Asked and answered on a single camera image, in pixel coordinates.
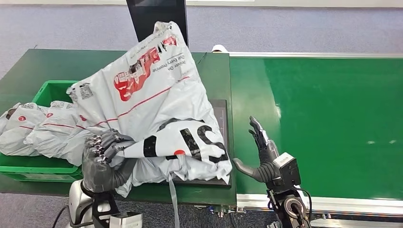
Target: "red truck print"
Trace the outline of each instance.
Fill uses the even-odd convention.
[[[132,94],[139,91],[151,74],[151,65],[160,61],[157,48],[153,47],[130,66],[127,72],[115,76],[114,85],[119,91],[120,99],[128,101]]]

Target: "white plastic bag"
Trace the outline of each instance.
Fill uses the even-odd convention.
[[[217,177],[229,181],[232,167],[225,150],[197,139],[200,161],[192,157],[180,137],[182,127],[191,129],[196,137],[195,131],[205,125],[210,128],[206,137],[213,143],[223,143],[195,62],[174,22],[157,22],[151,36],[104,69],[72,85],[67,93],[77,104],[85,128],[95,133],[99,127],[114,128],[138,142],[118,153],[111,163],[115,166],[124,157],[141,158],[132,175],[134,185],[160,182],[170,173],[177,173],[184,180]],[[166,130],[157,132],[172,118],[194,120],[170,123]],[[158,137],[158,146],[155,153],[144,158],[144,140],[152,135]],[[167,136],[171,139],[163,142]],[[166,159],[181,151],[187,155],[178,156],[183,159]],[[129,190],[127,183],[118,192],[126,196]]]
[[[84,139],[89,131],[76,126],[77,108],[74,104],[53,101],[46,118],[26,137],[24,143],[32,145],[49,158],[63,158],[73,165],[81,165]]]
[[[0,152],[5,155],[38,156],[35,148],[24,144],[24,140],[45,119],[46,111],[47,108],[35,103],[18,103],[5,112],[0,117]]]

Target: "table edge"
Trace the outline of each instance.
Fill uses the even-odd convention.
[[[230,57],[403,58],[403,53],[229,52]]]

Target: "black cable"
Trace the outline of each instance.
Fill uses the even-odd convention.
[[[57,222],[58,222],[58,220],[59,220],[61,214],[63,213],[63,211],[64,211],[65,209],[67,209],[68,219],[69,219],[69,221],[70,221],[70,226],[71,226],[72,228],[80,228],[80,227],[90,226],[90,225],[93,225],[93,224],[94,224],[93,222],[85,222],[85,223],[81,223],[81,224],[75,225],[75,224],[73,223],[73,220],[71,219],[69,207],[68,207],[68,205],[65,205],[65,206],[59,211],[58,215],[56,216],[56,219],[55,219],[55,222],[53,223],[52,228],[56,228],[56,224],[57,224]]]
[[[312,216],[312,198],[311,198],[311,195],[309,194],[309,192],[307,190],[304,190],[304,189],[301,189],[301,188],[296,188],[296,187],[294,187],[294,189],[303,191],[308,195],[308,198],[309,198],[309,217],[308,218],[309,218],[309,221],[310,221],[312,219],[311,218],[311,216]]]
[[[62,210],[59,211],[58,215],[56,216],[55,222],[53,222],[52,228],[56,228],[56,224],[58,223],[58,220],[59,220],[60,216],[62,215],[63,211],[64,211],[66,208],[68,209],[68,205],[65,205],[65,206],[62,208]]]
[[[299,209],[298,205],[296,203],[291,204],[291,208],[293,210],[296,210],[298,213],[298,223],[301,226],[304,223],[304,215],[302,214],[302,211]]]

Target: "green plastic crate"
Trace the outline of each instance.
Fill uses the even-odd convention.
[[[71,102],[66,94],[76,81],[46,81],[32,102],[49,107],[52,101]],[[0,173],[18,181],[73,182],[82,178],[81,169],[64,159],[45,156],[6,156],[0,153]]]

